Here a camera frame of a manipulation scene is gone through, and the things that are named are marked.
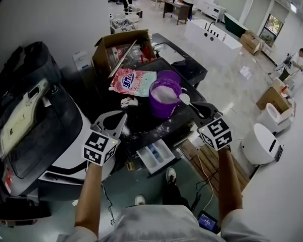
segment black faucet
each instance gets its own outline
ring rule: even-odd
[[[214,23],[214,25],[216,24],[216,22],[212,22],[210,23],[209,27],[208,27],[208,31],[210,30],[211,25]]]

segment blue logo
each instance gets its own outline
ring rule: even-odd
[[[122,86],[125,90],[130,90],[133,86],[135,80],[134,73],[128,73],[124,78],[122,78]]]

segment wooden pallet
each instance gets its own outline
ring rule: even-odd
[[[211,147],[204,145],[198,149],[187,139],[179,145],[179,148],[185,154],[186,158],[193,165],[195,170],[200,174],[200,176],[206,180],[207,177],[204,175],[203,170],[207,176],[214,174],[211,179],[211,184],[213,187],[214,194],[218,196],[219,194],[219,173],[215,173],[219,169],[219,155]],[[238,180],[240,183],[241,191],[249,183],[249,177],[243,171],[239,163],[233,158],[234,166],[236,168]]]

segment green floor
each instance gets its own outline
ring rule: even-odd
[[[190,163],[181,159],[173,165],[177,173],[177,186],[181,195],[185,197],[191,205],[195,198],[195,184],[201,181],[199,174],[193,169]],[[126,168],[114,173],[103,182],[107,194],[113,203],[113,213],[115,219],[119,212],[134,204],[136,195],[143,195],[147,204],[161,204],[162,186],[164,185],[165,172],[148,178],[146,169],[138,171],[128,171]],[[211,197],[210,186],[205,186],[201,191],[201,199],[195,209],[197,216]],[[102,194],[100,234],[99,237],[107,235],[113,230],[110,225],[111,215],[108,211],[109,203]],[[8,228],[0,226],[0,236],[3,241],[35,241],[48,242],[56,241],[58,234],[71,232],[74,224],[75,207],[72,202],[53,202],[50,204],[52,217],[40,220],[32,226],[19,226]],[[213,196],[206,211],[218,219],[218,199]]]

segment white marker cube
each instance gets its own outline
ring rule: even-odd
[[[198,133],[200,134],[201,139],[216,151],[232,142],[230,128],[222,117],[215,119],[210,124],[207,124],[202,128],[199,128]]]
[[[99,166],[115,155],[119,141],[90,130],[83,140],[82,158]]]

